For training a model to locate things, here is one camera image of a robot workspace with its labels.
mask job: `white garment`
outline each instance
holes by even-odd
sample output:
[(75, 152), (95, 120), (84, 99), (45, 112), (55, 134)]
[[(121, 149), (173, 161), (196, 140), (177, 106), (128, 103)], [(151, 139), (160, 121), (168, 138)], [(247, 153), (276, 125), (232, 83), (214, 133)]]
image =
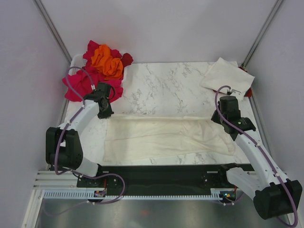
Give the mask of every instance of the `white garment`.
[(218, 90), (221, 86), (230, 86), (235, 91), (231, 94), (238, 100), (243, 100), (255, 77), (219, 58), (205, 74), (201, 85), (205, 88)]
[(232, 155), (235, 146), (224, 128), (209, 118), (114, 114), (108, 119), (106, 162), (197, 152)]

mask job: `marble tabletop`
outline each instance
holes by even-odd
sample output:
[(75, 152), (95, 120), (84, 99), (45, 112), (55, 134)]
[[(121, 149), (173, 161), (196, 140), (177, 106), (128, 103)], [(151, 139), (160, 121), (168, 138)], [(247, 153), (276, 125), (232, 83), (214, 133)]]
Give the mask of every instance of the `marble tabletop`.
[[(211, 62), (132, 64), (127, 67), (123, 81), (123, 96), (111, 103), (116, 114), (144, 114), (162, 116), (212, 116), (215, 93), (200, 86)], [(80, 107), (69, 102), (66, 120)], [(242, 116), (249, 117), (256, 126), (248, 98), (239, 102)], [(80, 135), (84, 156), (101, 165), (176, 165), (249, 163), (236, 146), (233, 156), (219, 153), (195, 153), (173, 157), (150, 158), (119, 163), (104, 162), (107, 120), (94, 117)]]

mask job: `gray wall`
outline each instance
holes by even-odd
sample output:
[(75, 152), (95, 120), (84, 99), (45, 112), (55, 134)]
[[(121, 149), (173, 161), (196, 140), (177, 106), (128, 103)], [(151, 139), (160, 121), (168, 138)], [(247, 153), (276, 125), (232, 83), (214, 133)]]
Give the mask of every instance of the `gray wall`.
[(31, 0), (0, 1), (0, 224), (21, 226), (67, 62)]
[(303, 9), (303, 0), (285, 1), (248, 70), (274, 160), (304, 186)]
[(275, 0), (41, 0), (71, 56), (90, 39), (135, 62), (241, 63)]

